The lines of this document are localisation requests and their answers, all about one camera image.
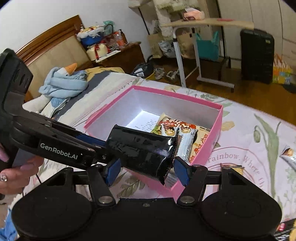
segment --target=bedsheet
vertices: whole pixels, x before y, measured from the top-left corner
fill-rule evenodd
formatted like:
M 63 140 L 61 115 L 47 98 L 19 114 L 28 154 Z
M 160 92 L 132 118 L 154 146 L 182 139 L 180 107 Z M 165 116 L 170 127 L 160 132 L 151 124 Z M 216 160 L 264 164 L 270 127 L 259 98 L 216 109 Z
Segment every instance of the bedsheet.
M 132 80 L 109 96 L 87 115 L 84 113 L 83 118 L 79 122 L 76 121 L 73 126 L 85 132 L 83 126 L 87 118 L 131 85 L 164 89 L 223 105 L 221 135 L 207 161 L 207 168 L 220 170 L 221 163 L 243 165 L 245 167 L 243 175 L 273 197 L 281 206 L 282 220 L 296 218 L 296 172 L 279 157 L 286 145 L 296 148 L 296 126 L 228 99 L 140 78 Z M 66 166 L 63 164 L 45 160 L 39 170 L 40 179 L 44 181 L 64 167 Z M 28 193 L 38 184 L 36 177 L 31 178 L 24 193 Z M 110 190 L 117 200 L 119 198 L 161 197 L 124 168 Z M 77 191 L 90 198 L 87 187 L 79 186 Z M 207 186 L 205 196 L 215 191 L 217 191 L 216 186 Z

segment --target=black suitcase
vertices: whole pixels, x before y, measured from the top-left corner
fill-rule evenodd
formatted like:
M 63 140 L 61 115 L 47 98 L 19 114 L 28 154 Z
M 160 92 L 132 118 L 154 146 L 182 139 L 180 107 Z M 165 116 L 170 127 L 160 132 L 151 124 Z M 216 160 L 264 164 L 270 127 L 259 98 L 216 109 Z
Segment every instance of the black suitcase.
M 240 36 L 242 79 L 257 80 L 266 84 L 271 83 L 274 62 L 273 36 L 259 29 L 243 29 Z

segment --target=pink box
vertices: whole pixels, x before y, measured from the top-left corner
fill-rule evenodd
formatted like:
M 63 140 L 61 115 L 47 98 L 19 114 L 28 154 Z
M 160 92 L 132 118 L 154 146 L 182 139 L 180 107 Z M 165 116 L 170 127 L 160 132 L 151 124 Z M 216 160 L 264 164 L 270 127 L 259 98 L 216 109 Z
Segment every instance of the pink box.
M 150 132 L 162 113 L 180 121 L 211 129 L 203 146 L 191 162 L 191 165 L 205 165 L 219 138 L 223 106 L 203 99 L 134 85 L 93 113 L 84 128 L 90 136 L 101 140 L 107 140 L 115 124 Z M 130 172 L 164 197 L 173 197 L 177 200 L 184 190 L 180 181 L 171 188 L 166 188 L 157 180 Z

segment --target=wooden nightstand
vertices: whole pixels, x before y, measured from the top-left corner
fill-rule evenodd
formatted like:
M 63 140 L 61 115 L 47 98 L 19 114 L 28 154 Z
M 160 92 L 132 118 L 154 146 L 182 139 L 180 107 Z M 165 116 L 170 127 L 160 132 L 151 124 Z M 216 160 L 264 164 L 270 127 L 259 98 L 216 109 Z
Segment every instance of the wooden nightstand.
M 93 61 L 93 65 L 94 67 L 102 66 L 105 68 L 120 67 L 126 74 L 130 74 L 137 64 L 145 62 L 140 43 L 130 43 L 122 48 L 120 53 L 112 55 L 99 63 Z

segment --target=wooden headboard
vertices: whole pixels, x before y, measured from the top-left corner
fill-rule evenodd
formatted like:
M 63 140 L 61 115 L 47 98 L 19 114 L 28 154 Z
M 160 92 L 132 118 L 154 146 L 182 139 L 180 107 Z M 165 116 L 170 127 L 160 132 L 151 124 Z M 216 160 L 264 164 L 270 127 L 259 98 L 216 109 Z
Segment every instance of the wooden headboard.
M 38 89 L 44 84 L 45 77 L 53 67 L 65 67 L 77 63 L 77 70 L 92 68 L 93 65 L 85 49 L 77 40 L 82 21 L 79 15 L 50 28 L 34 38 L 18 52 L 34 77 L 27 98 L 40 96 Z

